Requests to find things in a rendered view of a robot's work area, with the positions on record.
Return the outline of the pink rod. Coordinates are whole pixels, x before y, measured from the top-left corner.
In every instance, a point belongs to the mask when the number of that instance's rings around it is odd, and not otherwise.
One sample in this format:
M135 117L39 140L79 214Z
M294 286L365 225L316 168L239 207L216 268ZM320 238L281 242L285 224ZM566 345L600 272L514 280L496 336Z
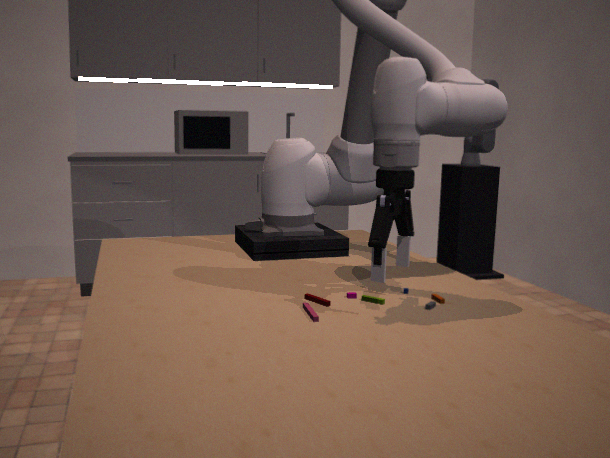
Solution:
M312 319L313 322L319 322L319 316L316 314L316 312L312 309L312 307L308 303L303 303L303 308L306 311L306 313L309 315L309 317Z

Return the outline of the lime green rod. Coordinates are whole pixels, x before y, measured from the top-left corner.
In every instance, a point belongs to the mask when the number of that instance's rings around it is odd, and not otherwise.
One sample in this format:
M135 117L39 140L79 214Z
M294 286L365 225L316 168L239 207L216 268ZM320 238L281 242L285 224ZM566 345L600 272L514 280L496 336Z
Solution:
M381 304L381 305L385 304L385 299L377 298L377 297L372 297L372 296L367 296L367 295L362 295L361 300L362 301L376 303L376 304Z

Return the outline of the orange rod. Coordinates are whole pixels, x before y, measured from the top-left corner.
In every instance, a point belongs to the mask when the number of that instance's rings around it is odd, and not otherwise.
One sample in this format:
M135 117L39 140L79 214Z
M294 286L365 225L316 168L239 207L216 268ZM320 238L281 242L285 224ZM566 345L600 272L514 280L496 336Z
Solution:
M445 299L437 294L432 294L431 299L435 300L436 302L438 302L440 304L445 304Z

